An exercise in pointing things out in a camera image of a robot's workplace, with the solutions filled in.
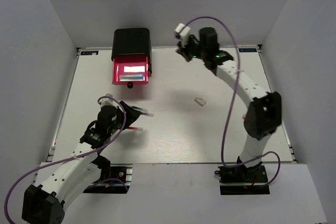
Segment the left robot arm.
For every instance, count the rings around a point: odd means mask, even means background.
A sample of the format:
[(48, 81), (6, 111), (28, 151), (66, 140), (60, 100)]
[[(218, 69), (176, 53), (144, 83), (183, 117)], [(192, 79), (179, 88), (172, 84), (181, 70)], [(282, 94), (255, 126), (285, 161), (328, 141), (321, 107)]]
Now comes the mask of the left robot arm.
[(22, 219), (28, 223), (62, 223), (68, 207), (95, 182), (110, 178), (110, 161), (101, 156), (113, 142), (141, 115), (142, 109), (124, 101), (114, 104), (107, 96), (98, 100), (100, 112), (80, 138), (74, 151), (39, 185), (24, 192)]

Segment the white staples box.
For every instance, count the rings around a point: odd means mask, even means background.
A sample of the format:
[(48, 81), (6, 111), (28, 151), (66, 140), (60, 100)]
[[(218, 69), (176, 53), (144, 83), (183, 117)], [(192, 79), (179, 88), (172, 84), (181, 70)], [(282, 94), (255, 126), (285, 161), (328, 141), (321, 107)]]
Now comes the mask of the white staples box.
[(204, 106), (206, 104), (206, 100), (204, 100), (203, 98), (195, 98), (194, 101), (200, 106)]

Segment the pink top drawer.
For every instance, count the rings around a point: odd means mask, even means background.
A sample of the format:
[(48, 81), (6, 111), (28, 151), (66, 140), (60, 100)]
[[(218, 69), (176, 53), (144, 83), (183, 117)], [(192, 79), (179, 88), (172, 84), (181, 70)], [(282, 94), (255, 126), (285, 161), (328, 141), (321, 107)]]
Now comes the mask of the pink top drawer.
[[(148, 84), (149, 62), (147, 55), (120, 55), (113, 57), (112, 84), (127, 86), (132, 89), (136, 85)], [(143, 74), (141, 81), (120, 81), (120, 75)]]

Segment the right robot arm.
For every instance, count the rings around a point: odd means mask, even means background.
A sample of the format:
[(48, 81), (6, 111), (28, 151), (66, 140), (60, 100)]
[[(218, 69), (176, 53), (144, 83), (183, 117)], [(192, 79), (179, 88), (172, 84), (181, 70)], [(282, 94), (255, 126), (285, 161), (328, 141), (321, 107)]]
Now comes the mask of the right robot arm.
[(219, 47), (217, 32), (212, 27), (199, 30), (196, 38), (190, 28), (180, 23), (175, 29), (177, 53), (189, 62), (200, 59), (205, 67), (224, 81), (247, 108), (244, 129), (247, 133), (244, 148), (237, 159), (237, 175), (247, 182), (256, 175), (271, 135), (282, 123), (281, 95), (269, 92), (254, 82), (238, 67), (238, 58)]

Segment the blue highlighter marker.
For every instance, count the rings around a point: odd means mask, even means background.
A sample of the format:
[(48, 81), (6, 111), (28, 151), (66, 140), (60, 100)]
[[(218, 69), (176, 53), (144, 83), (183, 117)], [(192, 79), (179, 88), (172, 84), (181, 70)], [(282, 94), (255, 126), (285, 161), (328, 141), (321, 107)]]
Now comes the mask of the blue highlighter marker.
[(134, 81), (141, 81), (144, 80), (144, 75), (143, 74), (129, 75), (129, 79)]

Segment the green pen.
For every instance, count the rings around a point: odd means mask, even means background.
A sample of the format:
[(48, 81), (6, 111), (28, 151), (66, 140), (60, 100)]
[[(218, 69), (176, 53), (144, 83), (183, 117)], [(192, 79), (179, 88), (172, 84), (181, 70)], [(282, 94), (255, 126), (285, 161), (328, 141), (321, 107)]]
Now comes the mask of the green pen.
[(140, 108), (140, 107), (137, 107), (137, 106), (132, 106), (133, 109), (135, 110), (138, 110), (138, 111), (141, 111), (141, 112), (144, 112), (144, 113), (147, 113), (148, 110), (147, 109), (144, 109), (144, 108)]

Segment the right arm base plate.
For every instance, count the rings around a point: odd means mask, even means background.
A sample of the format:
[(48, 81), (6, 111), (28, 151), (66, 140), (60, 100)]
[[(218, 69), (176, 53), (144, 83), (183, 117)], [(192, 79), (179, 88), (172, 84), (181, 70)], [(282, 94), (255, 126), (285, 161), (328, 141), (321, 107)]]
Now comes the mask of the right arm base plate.
[(222, 196), (270, 194), (269, 186), (265, 186), (268, 176), (264, 165), (254, 169), (219, 166), (214, 174), (219, 179)]

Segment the green highlighter marker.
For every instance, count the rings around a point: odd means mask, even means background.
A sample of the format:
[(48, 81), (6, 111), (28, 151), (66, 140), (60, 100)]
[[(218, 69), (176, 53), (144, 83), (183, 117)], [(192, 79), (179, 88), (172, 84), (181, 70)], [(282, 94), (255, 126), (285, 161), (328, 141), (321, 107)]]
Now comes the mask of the green highlighter marker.
[(134, 75), (120, 75), (119, 80), (120, 81), (132, 81), (134, 80), (135, 76)]

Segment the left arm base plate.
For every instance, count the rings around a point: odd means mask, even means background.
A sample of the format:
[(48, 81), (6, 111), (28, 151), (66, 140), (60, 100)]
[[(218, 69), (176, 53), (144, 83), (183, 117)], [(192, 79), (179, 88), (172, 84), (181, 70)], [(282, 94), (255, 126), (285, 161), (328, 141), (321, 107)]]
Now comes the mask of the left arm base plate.
[(86, 194), (126, 194), (132, 180), (131, 165), (112, 165), (110, 161), (99, 156), (93, 161), (101, 171), (100, 178), (88, 186)]

